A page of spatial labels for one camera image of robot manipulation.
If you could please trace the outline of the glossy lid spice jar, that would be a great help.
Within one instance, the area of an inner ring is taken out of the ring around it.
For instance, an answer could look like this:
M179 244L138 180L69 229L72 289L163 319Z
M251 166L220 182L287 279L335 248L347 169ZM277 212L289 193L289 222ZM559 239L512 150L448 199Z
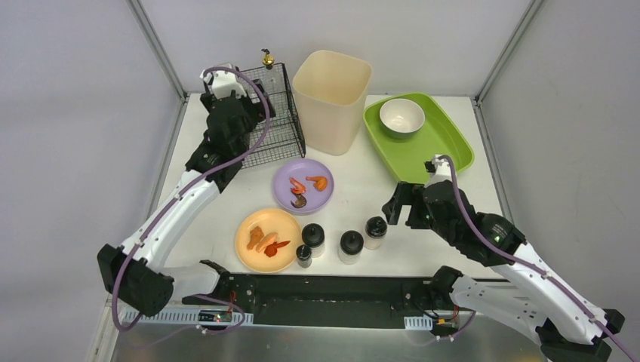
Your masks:
M381 216L374 216L367 220L364 229L364 248L368 250L376 250L383 243L386 236L388 225L386 220Z

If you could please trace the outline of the black lid seasoning jar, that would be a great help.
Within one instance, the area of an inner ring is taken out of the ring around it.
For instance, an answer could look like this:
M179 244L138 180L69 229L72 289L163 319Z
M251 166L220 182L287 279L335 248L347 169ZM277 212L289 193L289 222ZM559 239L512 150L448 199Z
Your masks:
M364 238L360 232L349 230L340 237L338 256L347 265L355 264L364 248Z

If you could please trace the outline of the white bowl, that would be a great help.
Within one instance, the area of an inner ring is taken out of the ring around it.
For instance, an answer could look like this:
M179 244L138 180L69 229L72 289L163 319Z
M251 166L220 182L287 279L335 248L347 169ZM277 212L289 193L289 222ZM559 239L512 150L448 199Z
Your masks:
M426 115L414 101L394 98L383 103L379 111L383 131L397 140L406 140L426 123Z

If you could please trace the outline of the black lid spice jar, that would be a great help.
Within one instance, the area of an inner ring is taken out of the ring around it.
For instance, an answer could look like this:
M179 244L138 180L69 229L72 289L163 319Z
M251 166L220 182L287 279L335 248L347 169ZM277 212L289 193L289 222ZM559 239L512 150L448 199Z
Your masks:
M301 232L303 243L310 248L311 257L320 257L325 251L325 231L317 223L305 225Z

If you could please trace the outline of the clear glass oil bottle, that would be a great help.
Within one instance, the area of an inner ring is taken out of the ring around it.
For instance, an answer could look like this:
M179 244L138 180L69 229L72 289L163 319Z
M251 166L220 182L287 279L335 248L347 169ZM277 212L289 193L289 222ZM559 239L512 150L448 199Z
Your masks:
M272 88L276 88L278 85L278 72L275 68L275 58L271 55L271 52L267 48L261 50L263 52L262 64L265 68L265 82L269 82Z

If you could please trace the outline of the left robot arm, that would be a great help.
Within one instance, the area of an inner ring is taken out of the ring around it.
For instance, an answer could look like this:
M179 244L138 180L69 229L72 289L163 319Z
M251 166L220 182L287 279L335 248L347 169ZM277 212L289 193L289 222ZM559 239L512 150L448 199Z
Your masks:
M172 268L165 263L192 221L221 195L266 135L252 142L251 134L258 127L268 130L276 112L262 91L255 97L203 94L200 100L208 111L207 127L173 191L120 246L106 244L97 254L113 313L123 302L139 316L152 317L171 300L211 293L220 278L208 262Z

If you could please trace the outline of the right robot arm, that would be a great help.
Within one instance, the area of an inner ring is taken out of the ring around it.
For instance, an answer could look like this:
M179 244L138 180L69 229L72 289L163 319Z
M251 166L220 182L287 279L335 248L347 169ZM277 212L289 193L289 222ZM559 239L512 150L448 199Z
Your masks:
M411 229L435 232L466 258L492 269L522 291L526 299L489 291L483 283L442 266L433 284L455 305L484 314L528 337L551 361L607 361L625 318L603 309L569 287L507 219L475 211L457 181L433 177L426 185L399 183L382 211L390 225L410 207Z

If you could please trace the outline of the green plastic tub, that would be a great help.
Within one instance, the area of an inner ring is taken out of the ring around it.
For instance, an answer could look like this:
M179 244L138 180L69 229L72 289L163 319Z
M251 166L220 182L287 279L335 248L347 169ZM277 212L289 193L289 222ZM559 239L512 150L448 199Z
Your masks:
M426 120L416 135L399 140L385 131L380 111L392 100L410 100L421 108ZM449 155L458 172L468 169L475 160L475 153L463 133L427 94L409 93L379 100L365 107L363 121L374 149L397 181L425 183L429 175L424 162L435 155Z

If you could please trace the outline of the orange shrimp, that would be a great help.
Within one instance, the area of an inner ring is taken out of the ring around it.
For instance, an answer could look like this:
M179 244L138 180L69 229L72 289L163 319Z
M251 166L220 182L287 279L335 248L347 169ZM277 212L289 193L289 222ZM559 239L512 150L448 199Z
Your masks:
M304 194L306 192L306 187L301 182L297 181L295 178L290 177L289 182L292 185L291 192L293 194Z

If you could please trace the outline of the purple plate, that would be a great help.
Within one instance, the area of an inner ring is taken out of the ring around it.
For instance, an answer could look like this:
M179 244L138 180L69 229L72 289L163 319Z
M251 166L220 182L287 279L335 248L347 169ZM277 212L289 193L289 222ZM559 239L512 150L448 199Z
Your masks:
M322 209L334 192L332 172L320 161L298 159L280 167L272 179L278 204L296 214Z

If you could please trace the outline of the orange plate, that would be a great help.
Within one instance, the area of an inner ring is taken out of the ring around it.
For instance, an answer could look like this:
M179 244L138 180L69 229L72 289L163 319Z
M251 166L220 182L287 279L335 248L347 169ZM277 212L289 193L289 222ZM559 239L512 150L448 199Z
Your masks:
M235 235L235 251L241 262L259 273L282 272L296 260L302 244L297 219L279 209L259 210L247 217Z

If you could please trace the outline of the pink sausage slice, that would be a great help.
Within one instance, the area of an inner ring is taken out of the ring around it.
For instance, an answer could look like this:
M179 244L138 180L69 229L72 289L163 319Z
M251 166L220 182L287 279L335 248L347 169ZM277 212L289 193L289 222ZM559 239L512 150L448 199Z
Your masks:
M271 233L265 235L260 240L260 242L256 245L255 250L258 253L262 253L269 244L272 244L272 243L277 242L277 241L278 241L278 233L277 232L271 232Z

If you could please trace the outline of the red shrimp piece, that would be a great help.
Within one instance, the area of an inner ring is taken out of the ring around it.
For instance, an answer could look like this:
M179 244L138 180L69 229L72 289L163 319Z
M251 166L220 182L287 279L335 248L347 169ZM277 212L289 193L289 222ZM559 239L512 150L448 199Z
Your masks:
M274 242L265 248L264 254L268 257L274 257L280 248L286 247L289 244L290 241Z

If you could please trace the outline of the cream plastic bin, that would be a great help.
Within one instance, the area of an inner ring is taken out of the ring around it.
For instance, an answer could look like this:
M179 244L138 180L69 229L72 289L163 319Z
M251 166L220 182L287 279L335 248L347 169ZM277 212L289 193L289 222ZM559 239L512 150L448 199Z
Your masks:
M329 155L351 147L372 76L371 64L329 50L311 53L293 78L294 101L306 144Z

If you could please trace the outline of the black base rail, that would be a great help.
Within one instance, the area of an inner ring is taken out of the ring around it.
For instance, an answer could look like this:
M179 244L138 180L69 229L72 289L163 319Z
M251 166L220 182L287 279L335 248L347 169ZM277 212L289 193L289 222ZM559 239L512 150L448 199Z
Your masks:
M430 278L223 274L211 299L233 302L254 324L401 329L406 317L454 310Z

